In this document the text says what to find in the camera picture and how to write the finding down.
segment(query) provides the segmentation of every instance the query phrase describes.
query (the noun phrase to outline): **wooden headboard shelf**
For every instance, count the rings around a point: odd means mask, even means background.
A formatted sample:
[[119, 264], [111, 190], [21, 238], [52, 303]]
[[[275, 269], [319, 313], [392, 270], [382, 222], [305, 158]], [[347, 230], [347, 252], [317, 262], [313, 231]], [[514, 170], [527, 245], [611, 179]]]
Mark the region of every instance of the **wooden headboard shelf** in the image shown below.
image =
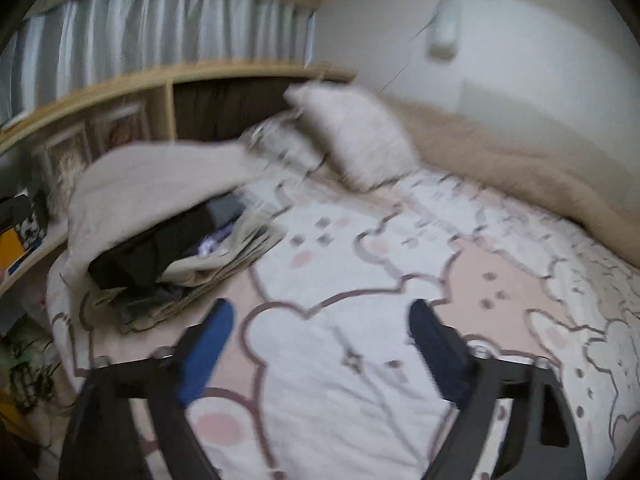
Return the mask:
[[154, 138], [178, 139], [174, 104], [176, 84], [233, 78], [324, 78], [347, 82], [354, 77], [354, 72], [327, 65], [303, 66], [288, 62], [205, 62], [149, 69], [90, 86], [38, 108], [0, 134], [0, 153], [55, 121], [135, 93], [145, 94]]
[[[348, 82], [354, 72], [284, 62], [207, 62], [127, 74], [38, 108], [0, 134], [0, 155], [39, 132], [83, 118], [120, 99], [142, 96], [154, 140], [226, 140], [284, 109], [290, 82]], [[43, 244], [0, 283], [0, 297], [31, 267], [66, 242], [66, 223], [49, 225]]]

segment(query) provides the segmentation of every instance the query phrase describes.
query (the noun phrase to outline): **electrical cable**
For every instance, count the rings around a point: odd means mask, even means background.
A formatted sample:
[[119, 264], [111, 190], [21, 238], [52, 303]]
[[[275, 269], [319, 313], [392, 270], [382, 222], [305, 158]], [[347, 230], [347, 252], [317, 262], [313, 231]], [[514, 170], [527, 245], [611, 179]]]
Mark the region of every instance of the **electrical cable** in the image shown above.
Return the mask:
[[[53, 362], [50, 362], [51, 358], [47, 357], [47, 350], [50, 350], [53, 344], [53, 339], [49, 335], [36, 337], [27, 343], [24, 341], [12, 342], [10, 346], [12, 356], [17, 360], [24, 360], [10, 369], [10, 387], [14, 403], [19, 410], [24, 413], [32, 412], [38, 407], [44, 410], [44, 416], [47, 417], [49, 423], [48, 443], [37, 442], [34, 444], [59, 462], [60, 456], [51, 449], [54, 444], [53, 417], [70, 416], [70, 410], [75, 405], [75, 401], [64, 405], [60, 404], [56, 398], [53, 374], [62, 362], [57, 356]], [[32, 441], [32, 438], [27, 436], [22, 428], [8, 420], [3, 414], [0, 413], [0, 416], [5, 423], [11, 426], [14, 434], [29, 442]]]
[[436, 22], [436, 19], [438, 18], [438, 16], [440, 15], [440, 8], [442, 6], [444, 0], [439, 0], [438, 3], [436, 4], [436, 12], [433, 15], [433, 17], [424, 24], [424, 26], [418, 31], [416, 32], [412, 38], [408, 41], [408, 46], [409, 46], [409, 59], [407, 60], [407, 62], [404, 64], [404, 66], [399, 70], [399, 72], [393, 76], [393, 78], [391, 79], [391, 81], [389, 81], [388, 83], [386, 83], [382, 89], [380, 90], [380, 92], [378, 92], [378, 95], [382, 94], [382, 92], [384, 92], [389, 86], [391, 86], [393, 84], [393, 82], [398, 79], [401, 75], [402, 72], [404, 72], [404, 70], [406, 70], [406, 68], [411, 64], [412, 62], [412, 43], [414, 42], [414, 40], [420, 36], [425, 30], [427, 30], [429, 27], [431, 27], [431, 25], [433, 25]]

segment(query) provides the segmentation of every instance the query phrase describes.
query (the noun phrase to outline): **bed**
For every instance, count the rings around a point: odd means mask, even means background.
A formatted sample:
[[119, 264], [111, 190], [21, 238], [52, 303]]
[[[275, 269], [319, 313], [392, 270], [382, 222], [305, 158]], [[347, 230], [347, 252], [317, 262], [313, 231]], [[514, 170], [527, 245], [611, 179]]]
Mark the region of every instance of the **bed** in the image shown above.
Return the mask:
[[[223, 479], [418, 479], [457, 415], [408, 336], [407, 309], [424, 298], [472, 348], [548, 359], [588, 479], [606, 478], [640, 426], [638, 270], [576, 224], [433, 166], [360, 195], [323, 163], [295, 162], [254, 153], [260, 178], [241, 193], [287, 234], [178, 316], [122, 335], [108, 309], [48, 302], [76, 389], [100, 358], [146, 358], [229, 298], [234, 331], [188, 409]], [[132, 402], [148, 464], [168, 478]], [[510, 408], [496, 402], [477, 480], [491, 477]]]

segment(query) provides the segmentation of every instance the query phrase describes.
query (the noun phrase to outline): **fluffy pillow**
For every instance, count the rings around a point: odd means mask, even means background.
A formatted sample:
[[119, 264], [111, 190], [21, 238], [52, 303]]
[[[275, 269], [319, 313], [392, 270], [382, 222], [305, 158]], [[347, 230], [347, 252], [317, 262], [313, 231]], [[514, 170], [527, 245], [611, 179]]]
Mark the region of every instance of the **fluffy pillow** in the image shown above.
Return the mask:
[[289, 86], [284, 97], [302, 111], [354, 190], [368, 191], [420, 167], [400, 121], [363, 88], [309, 82]]

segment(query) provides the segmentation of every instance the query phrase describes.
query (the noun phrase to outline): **picture frame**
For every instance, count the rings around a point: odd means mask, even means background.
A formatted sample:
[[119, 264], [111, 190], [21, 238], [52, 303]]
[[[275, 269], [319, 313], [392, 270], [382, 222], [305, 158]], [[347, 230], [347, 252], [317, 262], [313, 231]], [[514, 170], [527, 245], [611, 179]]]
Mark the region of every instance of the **picture frame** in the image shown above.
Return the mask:
[[146, 102], [129, 102], [99, 114], [92, 129], [100, 155], [136, 140], [150, 140]]
[[33, 154], [42, 167], [49, 213], [65, 219], [77, 180], [92, 163], [86, 124], [76, 123], [53, 134]]

